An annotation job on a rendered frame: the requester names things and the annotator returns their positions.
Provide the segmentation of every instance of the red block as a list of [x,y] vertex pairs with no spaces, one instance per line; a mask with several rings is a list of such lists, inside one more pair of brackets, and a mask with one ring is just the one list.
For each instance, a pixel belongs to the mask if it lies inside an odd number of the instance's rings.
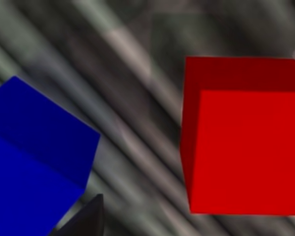
[[191,213],[295,215],[295,60],[188,57],[180,154]]

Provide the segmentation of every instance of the blue block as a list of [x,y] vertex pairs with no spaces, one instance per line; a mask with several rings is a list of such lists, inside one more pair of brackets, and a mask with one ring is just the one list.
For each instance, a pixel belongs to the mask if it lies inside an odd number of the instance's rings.
[[100,135],[12,77],[0,87],[0,236],[46,236],[84,193]]

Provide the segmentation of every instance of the dark object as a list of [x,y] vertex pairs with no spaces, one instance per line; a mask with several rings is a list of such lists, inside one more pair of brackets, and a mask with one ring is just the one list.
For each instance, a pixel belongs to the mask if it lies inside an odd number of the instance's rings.
[[55,236],[103,236],[104,198],[96,195]]

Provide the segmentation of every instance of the cube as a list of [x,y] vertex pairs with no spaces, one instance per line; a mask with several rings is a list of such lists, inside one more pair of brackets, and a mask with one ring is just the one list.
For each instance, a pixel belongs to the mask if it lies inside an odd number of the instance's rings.
[[295,215],[295,60],[187,57],[191,213]]
[[17,77],[0,87],[0,235],[46,236],[83,194],[100,135]]

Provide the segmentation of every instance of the blue cube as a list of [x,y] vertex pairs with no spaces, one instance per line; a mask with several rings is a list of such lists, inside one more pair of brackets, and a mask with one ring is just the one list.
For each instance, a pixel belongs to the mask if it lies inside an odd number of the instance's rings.
[[100,135],[17,77],[0,87],[0,236],[46,236],[84,193]]

